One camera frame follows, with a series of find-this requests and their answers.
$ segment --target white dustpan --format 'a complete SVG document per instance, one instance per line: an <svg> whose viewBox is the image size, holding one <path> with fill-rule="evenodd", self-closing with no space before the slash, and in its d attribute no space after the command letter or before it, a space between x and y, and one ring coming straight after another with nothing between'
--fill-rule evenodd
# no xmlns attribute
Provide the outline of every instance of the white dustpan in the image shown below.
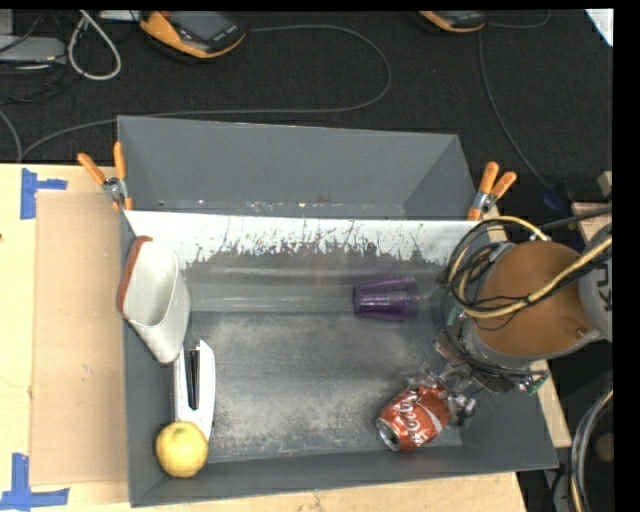
<svg viewBox="0 0 640 512"><path fill-rule="evenodd" d="M170 247L146 236L136 239L120 279L117 307L158 361L178 358L191 296Z"/></svg>

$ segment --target yellow ball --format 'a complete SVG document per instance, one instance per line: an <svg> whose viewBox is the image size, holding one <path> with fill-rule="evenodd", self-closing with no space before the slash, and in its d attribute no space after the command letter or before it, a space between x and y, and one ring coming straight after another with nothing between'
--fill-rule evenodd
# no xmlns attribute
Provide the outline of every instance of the yellow ball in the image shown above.
<svg viewBox="0 0 640 512"><path fill-rule="evenodd" d="M174 421L156 438L158 461L168 474L178 478L195 475L207 463L209 442L195 423Z"/></svg>

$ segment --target red soda can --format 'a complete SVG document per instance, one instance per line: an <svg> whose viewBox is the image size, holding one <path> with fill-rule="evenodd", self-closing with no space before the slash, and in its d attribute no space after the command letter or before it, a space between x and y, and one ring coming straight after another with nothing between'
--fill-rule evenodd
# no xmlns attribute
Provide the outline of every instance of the red soda can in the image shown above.
<svg viewBox="0 0 640 512"><path fill-rule="evenodd" d="M405 389L376 419L384 443L394 452L407 452L431 442L449 424L447 396L439 383Z"/></svg>

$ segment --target blue tape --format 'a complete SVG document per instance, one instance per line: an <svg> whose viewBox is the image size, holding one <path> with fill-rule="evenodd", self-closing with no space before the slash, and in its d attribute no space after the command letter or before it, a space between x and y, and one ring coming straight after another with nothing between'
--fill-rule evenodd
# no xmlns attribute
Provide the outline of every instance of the blue tape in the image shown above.
<svg viewBox="0 0 640 512"><path fill-rule="evenodd" d="M69 488L51 492L31 492L29 457L14 453L11 464L11 490L2 491L0 510L30 512L32 507L55 507L67 504Z"/></svg>
<svg viewBox="0 0 640 512"><path fill-rule="evenodd" d="M65 180L48 179L38 181L38 175L27 168L22 169L22 189L20 218L33 219L36 216L36 192L40 189L66 190Z"/></svg>

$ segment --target cardboard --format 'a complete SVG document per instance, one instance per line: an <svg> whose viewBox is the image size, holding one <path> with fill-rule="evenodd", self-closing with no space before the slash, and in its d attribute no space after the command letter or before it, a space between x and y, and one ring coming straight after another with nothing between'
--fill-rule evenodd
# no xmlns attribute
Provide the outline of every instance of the cardboard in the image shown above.
<svg viewBox="0 0 640 512"><path fill-rule="evenodd" d="M38 192L32 485L126 480L118 214L93 185Z"/></svg>

